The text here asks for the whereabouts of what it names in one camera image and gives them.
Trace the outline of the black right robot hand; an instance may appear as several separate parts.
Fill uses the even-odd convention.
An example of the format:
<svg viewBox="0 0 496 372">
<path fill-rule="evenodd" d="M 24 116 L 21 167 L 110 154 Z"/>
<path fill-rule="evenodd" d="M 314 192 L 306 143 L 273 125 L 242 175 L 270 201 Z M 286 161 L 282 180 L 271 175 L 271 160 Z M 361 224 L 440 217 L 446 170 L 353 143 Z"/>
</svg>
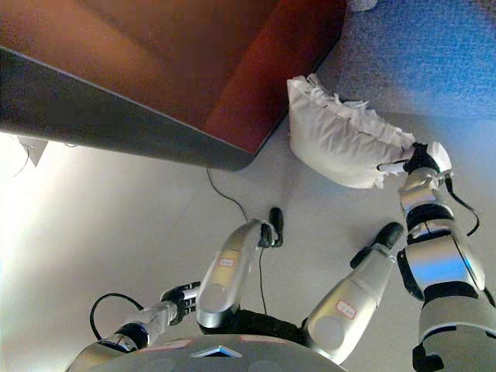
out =
<svg viewBox="0 0 496 372">
<path fill-rule="evenodd" d="M 452 170 L 452 163 L 445 147 L 439 142 L 429 144 L 413 143 L 412 156 L 408 159 L 392 163 L 383 163 L 377 166 L 378 171 L 390 174 L 406 172 L 411 174 L 419 168 L 429 168 L 442 174 Z"/>
</svg>

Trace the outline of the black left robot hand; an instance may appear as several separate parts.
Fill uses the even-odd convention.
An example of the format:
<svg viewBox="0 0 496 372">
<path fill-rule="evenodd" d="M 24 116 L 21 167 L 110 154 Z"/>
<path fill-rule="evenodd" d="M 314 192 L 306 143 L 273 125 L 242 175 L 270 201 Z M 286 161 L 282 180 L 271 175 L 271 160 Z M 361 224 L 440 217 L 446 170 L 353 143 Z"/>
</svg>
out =
<svg viewBox="0 0 496 372">
<path fill-rule="evenodd" d="M 200 289 L 201 282 L 194 281 L 172 288 L 164 292 L 160 300 L 173 302 L 177 307 L 177 316 L 184 317 L 196 310 L 196 298 Z"/>
</svg>

